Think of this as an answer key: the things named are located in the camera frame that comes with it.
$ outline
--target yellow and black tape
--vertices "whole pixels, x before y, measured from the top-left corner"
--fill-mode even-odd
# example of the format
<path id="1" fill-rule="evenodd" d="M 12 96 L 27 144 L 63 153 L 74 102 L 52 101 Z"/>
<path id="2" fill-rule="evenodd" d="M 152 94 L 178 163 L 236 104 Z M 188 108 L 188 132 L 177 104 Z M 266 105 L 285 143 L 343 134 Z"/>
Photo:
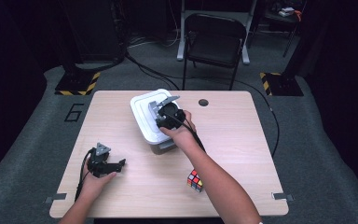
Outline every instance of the yellow and black tape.
<path id="1" fill-rule="evenodd" d="M 55 94 L 57 95 L 90 95 L 92 93 L 92 90 L 94 90 L 95 85 L 97 84 L 98 77 L 100 77 L 101 73 L 96 73 L 92 80 L 84 91 L 55 91 Z"/>
<path id="2" fill-rule="evenodd" d="M 280 76 L 280 73 L 260 73 L 261 81 L 263 82 L 264 90 L 267 95 L 272 95 L 271 87 L 269 82 L 267 81 L 267 75 Z"/>

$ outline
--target gray mat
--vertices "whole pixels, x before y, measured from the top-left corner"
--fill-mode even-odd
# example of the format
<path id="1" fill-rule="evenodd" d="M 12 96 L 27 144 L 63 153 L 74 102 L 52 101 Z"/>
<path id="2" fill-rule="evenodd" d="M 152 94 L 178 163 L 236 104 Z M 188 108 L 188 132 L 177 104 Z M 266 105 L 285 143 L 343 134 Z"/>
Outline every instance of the gray mat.
<path id="1" fill-rule="evenodd" d="M 286 58 L 282 53 L 286 39 L 259 34 L 249 49 L 250 65 L 240 64 L 237 80 L 254 86 L 264 95 L 260 72 L 284 70 L 294 45 Z M 129 48 L 139 63 L 161 73 L 181 77 L 183 63 L 176 61 L 177 43 L 166 48 L 147 44 Z M 100 64 L 82 66 L 96 67 Z M 227 70 L 200 65 L 188 65 L 190 76 L 214 74 L 222 76 Z M 143 74 L 128 60 L 101 72 L 93 93 L 89 96 L 54 95 L 62 77 L 61 67 L 46 72 L 48 87 L 17 141 L 0 163 L 0 223 L 56 223 L 48 214 L 46 197 L 53 195 L 62 178 L 92 94 L 99 90 L 156 90 L 170 86 Z M 275 154 L 275 164 L 282 187 L 295 196 L 289 202 L 289 213 L 283 217 L 263 217 L 265 223 L 358 223 L 358 181 L 341 160 L 326 136 L 318 108 L 302 77 L 296 78 L 303 97 L 266 96 L 276 113 L 281 137 Z M 181 86 L 181 78 L 172 79 Z M 190 78 L 187 90 L 228 89 L 222 79 L 207 81 Z M 249 91 L 255 100 L 257 113 L 272 150 L 277 141 L 277 127 L 269 108 L 259 92 L 236 82 L 234 91 Z M 73 104 L 82 111 L 77 122 L 65 122 Z"/>

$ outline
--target white plastic container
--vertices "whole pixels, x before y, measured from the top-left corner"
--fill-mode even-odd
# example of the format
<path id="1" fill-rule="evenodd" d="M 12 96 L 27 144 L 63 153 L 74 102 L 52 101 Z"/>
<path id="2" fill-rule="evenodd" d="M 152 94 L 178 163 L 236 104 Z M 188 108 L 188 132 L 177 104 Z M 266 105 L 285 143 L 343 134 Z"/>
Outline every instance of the white plastic container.
<path id="1" fill-rule="evenodd" d="M 171 96 L 171 94 L 168 91 L 159 89 L 144 95 L 135 96 L 131 99 L 132 113 L 141 129 L 144 139 L 150 145 L 152 151 L 158 155 L 176 148 L 176 145 L 169 136 L 159 130 L 156 124 L 156 116 L 149 104 L 154 101 L 160 103 L 169 96 Z"/>

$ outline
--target table top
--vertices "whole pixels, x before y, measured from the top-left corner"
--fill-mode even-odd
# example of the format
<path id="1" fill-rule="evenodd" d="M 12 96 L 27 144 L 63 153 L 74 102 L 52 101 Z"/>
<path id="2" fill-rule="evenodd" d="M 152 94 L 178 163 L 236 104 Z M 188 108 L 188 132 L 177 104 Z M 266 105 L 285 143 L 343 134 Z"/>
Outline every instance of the table top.
<path id="1" fill-rule="evenodd" d="M 52 217 L 63 217 L 75 200 L 81 163 L 100 142 L 111 147 L 108 162 L 126 159 L 121 173 L 105 187 L 89 217 L 218 217 L 205 191 L 186 179 L 193 167 L 179 148 L 152 152 L 131 111 L 134 96 L 150 91 L 97 91 L 76 140 L 57 193 Z M 246 189 L 261 216 L 288 212 L 286 201 L 271 193 L 282 186 L 252 96 L 247 91 L 170 91 L 177 104 L 192 114 L 205 149 Z M 206 99 L 207 106 L 199 105 Z"/>

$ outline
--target chair backrest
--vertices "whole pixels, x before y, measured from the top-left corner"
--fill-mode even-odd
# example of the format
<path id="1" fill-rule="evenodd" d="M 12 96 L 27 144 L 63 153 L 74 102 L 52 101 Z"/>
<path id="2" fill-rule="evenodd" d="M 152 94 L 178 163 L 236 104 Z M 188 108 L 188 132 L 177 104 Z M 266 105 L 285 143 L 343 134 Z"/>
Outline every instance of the chair backrest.
<path id="1" fill-rule="evenodd" d="M 185 20 L 185 30 L 213 35 L 227 35 L 244 39 L 246 28 L 239 21 L 206 14 L 192 14 Z"/>

